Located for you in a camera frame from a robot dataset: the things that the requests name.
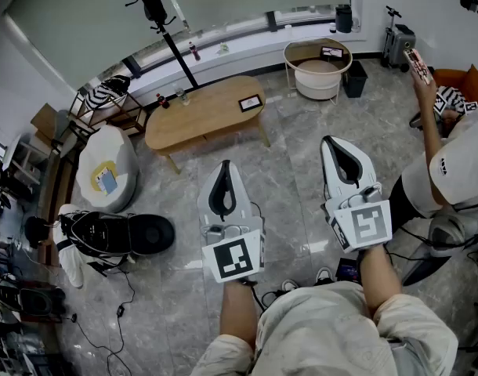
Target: black trash bin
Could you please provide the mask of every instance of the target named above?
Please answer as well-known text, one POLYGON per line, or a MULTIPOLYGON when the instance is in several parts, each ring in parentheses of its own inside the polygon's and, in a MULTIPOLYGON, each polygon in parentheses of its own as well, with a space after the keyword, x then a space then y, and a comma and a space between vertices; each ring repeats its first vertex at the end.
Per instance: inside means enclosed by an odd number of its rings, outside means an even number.
POLYGON ((368 76, 359 61, 353 61, 349 70, 343 75, 343 88, 348 97, 361 97, 364 83, 368 76))

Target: black coat rack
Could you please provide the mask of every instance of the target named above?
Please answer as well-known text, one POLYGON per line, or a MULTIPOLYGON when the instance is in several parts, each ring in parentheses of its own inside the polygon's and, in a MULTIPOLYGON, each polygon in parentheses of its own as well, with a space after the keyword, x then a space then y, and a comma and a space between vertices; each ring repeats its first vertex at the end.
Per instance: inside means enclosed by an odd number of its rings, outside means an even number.
MULTIPOLYGON (((129 5, 133 5, 139 0, 135 0, 134 2, 130 2, 126 4, 125 6, 128 7, 129 5)), ((173 22, 176 19, 176 16, 171 18, 171 20, 166 23, 166 20, 168 19, 168 14, 166 13, 166 10, 164 9, 164 6, 162 5, 161 0, 141 0, 143 2, 143 5, 145 7, 145 16, 149 21, 154 21, 156 26, 155 27, 150 27, 151 29, 155 29, 158 34, 162 32, 162 36, 166 40, 166 43, 168 43, 169 48, 175 55, 176 59, 179 62, 179 65, 182 67, 183 72, 185 72, 185 75, 187 78, 189 78, 190 83, 194 88, 198 88, 199 85, 195 81, 194 76, 189 70, 189 67, 186 65, 185 61, 182 58, 182 55, 176 48, 175 42, 172 40, 171 35, 166 31, 165 25, 169 25, 171 22, 173 22)))

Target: phone in hand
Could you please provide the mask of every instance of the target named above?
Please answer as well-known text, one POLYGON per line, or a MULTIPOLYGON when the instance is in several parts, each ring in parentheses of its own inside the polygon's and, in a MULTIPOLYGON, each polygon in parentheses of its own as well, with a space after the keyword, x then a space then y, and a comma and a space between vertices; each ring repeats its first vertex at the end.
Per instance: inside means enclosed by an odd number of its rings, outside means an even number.
POLYGON ((433 80, 433 76, 430 74, 429 68, 424 63, 424 60, 420 57, 417 49, 405 49, 403 54, 406 56, 411 68, 427 85, 433 80))

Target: marble floor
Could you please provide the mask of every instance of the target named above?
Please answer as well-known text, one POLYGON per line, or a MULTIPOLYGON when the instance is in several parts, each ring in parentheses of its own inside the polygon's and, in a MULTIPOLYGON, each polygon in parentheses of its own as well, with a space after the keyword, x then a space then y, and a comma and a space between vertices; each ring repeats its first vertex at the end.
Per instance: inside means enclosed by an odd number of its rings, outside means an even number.
MULTIPOLYGON (((136 295, 121 318, 125 348, 120 357, 133 375, 188 375, 219 333, 222 286, 202 262, 196 201, 200 186, 220 161, 230 159, 239 167, 249 197, 266 218, 266 268, 258 277, 259 294, 278 289, 286 278, 311 285, 321 266, 336 270, 343 254, 320 209, 321 138, 340 136, 366 152, 386 196, 402 169, 423 150, 422 135, 408 127, 417 110, 410 75, 385 70, 377 60, 362 64, 369 77, 362 97, 349 99, 342 90, 337 107, 289 90, 283 71, 258 76, 267 98, 262 122, 271 148, 264 147, 257 131, 241 132, 175 154, 182 169, 177 175, 150 152, 143 137, 133 140, 141 174, 125 212, 163 215, 176 227, 171 248, 128 266, 136 295)), ((88 208, 77 187, 72 202, 88 208)), ((427 220, 407 224, 421 235, 428 227, 427 220)), ((410 255, 417 246, 416 239, 399 231, 389 249, 410 255)), ((405 263, 394 259, 399 273, 405 263)), ((115 313, 120 302, 131 298, 125 277, 103 278, 86 269, 85 279, 81 290, 69 285, 63 271, 54 282, 66 291, 71 313, 78 314, 92 342, 118 349, 115 313)), ((478 269, 465 256, 405 290, 422 298, 452 327, 461 345, 474 342, 478 269)), ((106 374, 107 352, 94 349, 77 325, 65 322, 58 332, 63 353, 78 374, 106 374)), ((110 362, 112 374, 128 374, 118 360, 110 362)))

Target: oval wooden table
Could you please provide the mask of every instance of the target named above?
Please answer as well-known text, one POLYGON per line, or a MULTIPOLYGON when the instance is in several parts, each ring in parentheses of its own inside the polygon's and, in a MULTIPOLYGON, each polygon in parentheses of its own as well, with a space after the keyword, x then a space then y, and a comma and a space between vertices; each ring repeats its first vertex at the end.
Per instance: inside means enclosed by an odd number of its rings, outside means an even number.
POLYGON ((165 156, 177 174, 179 169, 169 154, 230 132, 256 127, 265 146, 270 147, 259 119, 265 93, 255 78, 243 75, 228 78, 188 96, 188 106, 180 99, 173 99, 168 109, 158 107, 148 119, 145 132, 149 148, 165 156), (254 95, 260 96, 262 106, 243 113, 239 101, 254 95))

